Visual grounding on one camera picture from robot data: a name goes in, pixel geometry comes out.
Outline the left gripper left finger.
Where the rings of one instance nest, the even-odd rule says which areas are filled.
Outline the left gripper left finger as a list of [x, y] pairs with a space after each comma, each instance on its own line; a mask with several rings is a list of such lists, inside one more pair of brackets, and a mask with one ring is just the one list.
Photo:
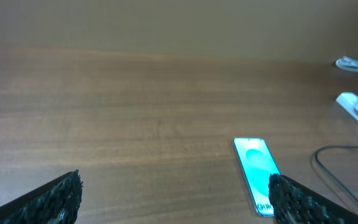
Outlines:
[[74, 224], [83, 181], [74, 170], [0, 206], [0, 224]]

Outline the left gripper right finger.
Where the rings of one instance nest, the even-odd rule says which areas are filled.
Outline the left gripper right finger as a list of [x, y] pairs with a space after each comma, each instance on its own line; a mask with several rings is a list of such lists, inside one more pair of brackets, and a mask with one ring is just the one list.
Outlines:
[[285, 175], [272, 174], [268, 188], [277, 223], [358, 224], [358, 214]]

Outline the smartphone with teal screen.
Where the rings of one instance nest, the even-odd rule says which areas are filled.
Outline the smartphone with teal screen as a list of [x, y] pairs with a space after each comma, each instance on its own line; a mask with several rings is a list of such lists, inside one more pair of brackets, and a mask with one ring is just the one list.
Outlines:
[[233, 145], [255, 211], [261, 217], [272, 217], [274, 208], [269, 200], [269, 178], [280, 171], [267, 143], [262, 138], [234, 138]]

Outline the white power strip socket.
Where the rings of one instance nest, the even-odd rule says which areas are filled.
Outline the white power strip socket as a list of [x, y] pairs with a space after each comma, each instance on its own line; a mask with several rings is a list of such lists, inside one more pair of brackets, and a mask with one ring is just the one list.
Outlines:
[[356, 121], [358, 121], [358, 112], [354, 109], [358, 101], [358, 96], [351, 92], [343, 92], [336, 98], [336, 103], [345, 109]]

